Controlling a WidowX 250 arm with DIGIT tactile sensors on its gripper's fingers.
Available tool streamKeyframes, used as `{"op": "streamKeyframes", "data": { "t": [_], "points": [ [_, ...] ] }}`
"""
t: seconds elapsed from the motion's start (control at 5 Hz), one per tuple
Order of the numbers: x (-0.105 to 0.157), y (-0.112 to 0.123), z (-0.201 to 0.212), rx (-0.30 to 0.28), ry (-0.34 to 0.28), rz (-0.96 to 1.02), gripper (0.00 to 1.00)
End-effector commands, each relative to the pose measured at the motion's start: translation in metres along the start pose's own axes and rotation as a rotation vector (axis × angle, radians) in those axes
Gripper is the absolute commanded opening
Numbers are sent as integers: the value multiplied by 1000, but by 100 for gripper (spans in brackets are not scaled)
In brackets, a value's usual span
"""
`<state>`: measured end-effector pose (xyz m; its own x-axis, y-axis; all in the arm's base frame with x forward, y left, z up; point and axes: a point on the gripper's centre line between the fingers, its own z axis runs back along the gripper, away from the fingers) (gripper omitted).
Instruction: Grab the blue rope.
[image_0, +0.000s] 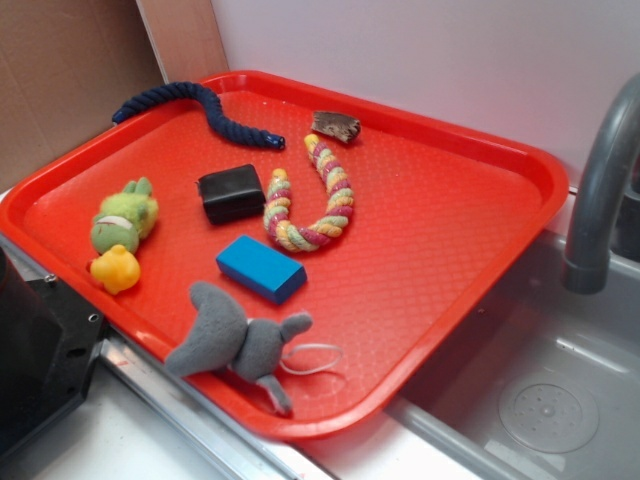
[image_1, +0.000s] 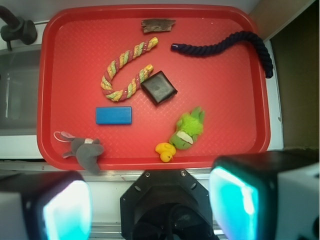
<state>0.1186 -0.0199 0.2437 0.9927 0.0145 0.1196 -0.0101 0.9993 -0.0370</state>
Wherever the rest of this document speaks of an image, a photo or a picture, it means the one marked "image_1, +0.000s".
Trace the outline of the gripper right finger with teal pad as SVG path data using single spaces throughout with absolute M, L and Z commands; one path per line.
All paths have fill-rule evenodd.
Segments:
M 218 157 L 209 175 L 214 219 L 229 240 L 317 240 L 320 155 L 292 149 Z

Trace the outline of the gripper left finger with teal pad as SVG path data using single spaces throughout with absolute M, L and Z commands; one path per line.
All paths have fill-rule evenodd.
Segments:
M 87 240 L 92 218 L 90 186 L 76 171 L 0 177 L 2 240 Z

